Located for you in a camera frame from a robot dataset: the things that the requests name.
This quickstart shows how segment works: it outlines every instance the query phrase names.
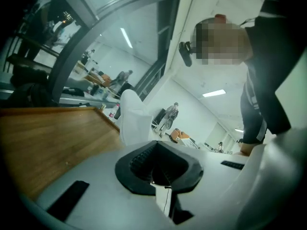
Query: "black foam padding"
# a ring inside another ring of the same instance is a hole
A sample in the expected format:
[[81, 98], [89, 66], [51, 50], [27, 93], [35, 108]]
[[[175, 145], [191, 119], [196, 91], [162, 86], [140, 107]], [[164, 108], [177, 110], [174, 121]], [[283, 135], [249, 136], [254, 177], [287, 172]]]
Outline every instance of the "black foam padding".
[[228, 167], [234, 168], [234, 169], [238, 169], [238, 170], [242, 170], [244, 165], [241, 163], [235, 163], [235, 162], [230, 162], [230, 161], [223, 161], [221, 162], [222, 165], [226, 165]]
[[83, 181], [75, 181], [47, 210], [58, 220], [65, 221], [89, 186]]
[[132, 193], [155, 195], [152, 180], [167, 182], [165, 185], [171, 186], [173, 193], [190, 192], [201, 179], [203, 169], [195, 158], [163, 142], [152, 141], [120, 158], [115, 174]]

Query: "black cable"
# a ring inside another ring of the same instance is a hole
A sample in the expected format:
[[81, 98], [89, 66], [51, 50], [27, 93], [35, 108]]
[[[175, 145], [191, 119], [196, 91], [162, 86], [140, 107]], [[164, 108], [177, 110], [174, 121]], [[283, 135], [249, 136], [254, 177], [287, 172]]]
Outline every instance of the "black cable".
[[168, 191], [167, 191], [166, 203], [165, 203], [165, 205], [164, 205], [164, 210], [163, 210], [163, 213], [164, 213], [164, 211], [165, 211], [165, 207], [166, 207], [166, 205], [167, 205], [168, 192], [169, 192], [169, 189], [168, 189]]

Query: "wooden desk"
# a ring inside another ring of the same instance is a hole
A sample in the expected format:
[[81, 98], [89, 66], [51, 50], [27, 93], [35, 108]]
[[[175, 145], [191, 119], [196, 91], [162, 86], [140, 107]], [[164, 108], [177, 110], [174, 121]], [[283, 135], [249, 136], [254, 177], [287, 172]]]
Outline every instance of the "wooden desk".
[[12, 179], [32, 200], [86, 158], [122, 148], [119, 128], [94, 107], [1, 109], [0, 139]]

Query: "bottle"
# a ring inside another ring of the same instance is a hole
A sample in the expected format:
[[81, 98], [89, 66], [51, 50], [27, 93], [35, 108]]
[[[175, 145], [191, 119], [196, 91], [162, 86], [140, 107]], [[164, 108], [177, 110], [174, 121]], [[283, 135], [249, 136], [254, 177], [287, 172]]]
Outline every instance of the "bottle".
[[111, 110], [109, 117], [114, 117], [118, 109], [119, 109], [119, 104], [116, 104], [116, 106], [114, 106], [113, 109]]

